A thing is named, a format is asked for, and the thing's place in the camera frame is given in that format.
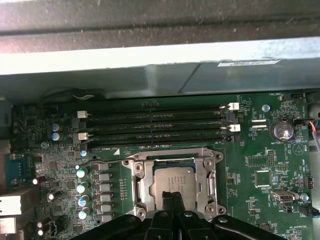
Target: metal socket frame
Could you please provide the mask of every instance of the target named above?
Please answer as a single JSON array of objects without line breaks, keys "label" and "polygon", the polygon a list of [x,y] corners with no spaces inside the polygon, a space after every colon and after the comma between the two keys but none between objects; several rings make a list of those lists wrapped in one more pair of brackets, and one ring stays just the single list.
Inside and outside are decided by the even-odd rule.
[{"label": "metal socket frame", "polygon": [[[174,155],[193,155],[197,157],[174,158]],[[173,156],[170,159],[148,159],[148,157]],[[154,184],[153,167],[155,162],[193,161],[195,165],[196,208],[193,211],[201,213],[207,221],[217,215],[227,213],[224,206],[217,201],[216,164],[224,159],[224,154],[206,147],[141,151],[128,156],[122,165],[131,169],[131,186],[133,214],[142,220],[147,212],[156,211],[155,199],[150,193]]]}]

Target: white triangle marking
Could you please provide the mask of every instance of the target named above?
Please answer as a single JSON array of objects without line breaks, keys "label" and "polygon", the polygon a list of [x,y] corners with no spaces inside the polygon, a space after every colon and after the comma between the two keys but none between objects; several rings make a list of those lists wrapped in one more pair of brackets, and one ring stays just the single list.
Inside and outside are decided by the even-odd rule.
[{"label": "white triangle marking", "polygon": [[118,150],[115,151],[115,153],[113,155],[120,155],[120,148],[118,148]]}]

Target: cpu socket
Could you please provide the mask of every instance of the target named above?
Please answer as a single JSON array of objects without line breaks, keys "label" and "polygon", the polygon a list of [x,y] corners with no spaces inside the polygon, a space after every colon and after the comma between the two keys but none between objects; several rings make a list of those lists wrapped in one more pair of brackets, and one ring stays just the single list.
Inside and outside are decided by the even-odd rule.
[{"label": "cpu socket", "polygon": [[206,147],[141,151],[122,165],[131,169],[133,210],[142,220],[147,212],[162,210],[162,192],[180,192],[185,209],[210,221],[227,209],[217,202],[216,164],[222,152]]}]

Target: sticker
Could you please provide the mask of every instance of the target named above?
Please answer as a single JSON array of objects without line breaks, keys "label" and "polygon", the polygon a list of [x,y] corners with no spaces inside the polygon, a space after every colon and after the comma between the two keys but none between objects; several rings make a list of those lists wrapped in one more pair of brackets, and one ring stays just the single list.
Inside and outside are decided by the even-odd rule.
[{"label": "sticker", "polygon": [[281,60],[222,61],[218,64],[218,67],[272,65],[272,64],[277,64],[280,61]]}]

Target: red wire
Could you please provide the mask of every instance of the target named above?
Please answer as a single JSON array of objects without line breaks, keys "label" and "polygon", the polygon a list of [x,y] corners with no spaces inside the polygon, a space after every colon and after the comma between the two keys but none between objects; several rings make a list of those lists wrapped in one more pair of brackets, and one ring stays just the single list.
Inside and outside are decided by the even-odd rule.
[{"label": "red wire", "polygon": [[309,124],[311,125],[312,132],[315,133],[317,130],[316,130],[314,123],[312,121],[309,121]]}]

